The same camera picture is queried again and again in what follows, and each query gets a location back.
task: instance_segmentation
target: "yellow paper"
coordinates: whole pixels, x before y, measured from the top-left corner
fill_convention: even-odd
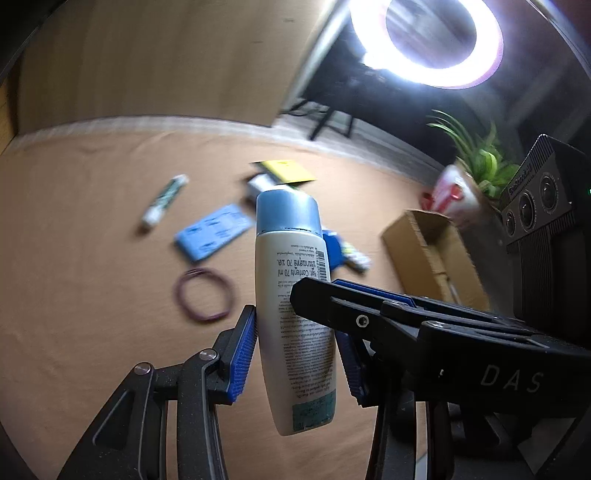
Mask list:
[[[299,183],[316,179],[295,160],[265,160],[261,164],[283,183]]]

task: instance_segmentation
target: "glue stick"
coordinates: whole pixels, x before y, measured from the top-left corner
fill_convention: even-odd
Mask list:
[[[184,174],[176,175],[167,183],[163,190],[158,194],[142,217],[142,226],[145,229],[151,229],[158,225],[164,212],[177,197],[181,188],[189,183],[189,177]]]

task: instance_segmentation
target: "barcode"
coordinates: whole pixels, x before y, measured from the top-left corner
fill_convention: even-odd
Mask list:
[[[318,265],[319,280],[327,280],[326,263],[324,261],[324,252],[322,250],[316,250],[316,264]]]

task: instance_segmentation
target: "ring light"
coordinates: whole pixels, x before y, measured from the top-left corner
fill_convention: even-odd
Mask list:
[[[371,68],[379,66],[388,69],[411,82],[440,88],[460,89],[484,82],[501,63],[501,28],[482,0],[458,1],[472,17],[476,27],[476,44],[468,58],[457,65],[433,69],[409,60],[392,43],[386,27],[389,0],[352,0],[353,28],[367,50],[363,62]]]

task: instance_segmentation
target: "camera lens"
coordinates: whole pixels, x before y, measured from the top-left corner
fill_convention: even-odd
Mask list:
[[[505,219],[505,227],[507,228],[507,233],[509,235],[513,235],[515,233],[515,217],[511,212],[507,212],[507,218]]]
[[[522,193],[519,199],[519,217],[526,230],[534,224],[534,202],[529,193]]]
[[[540,182],[540,197],[546,210],[552,210],[556,206],[556,184],[549,176],[543,177]]]

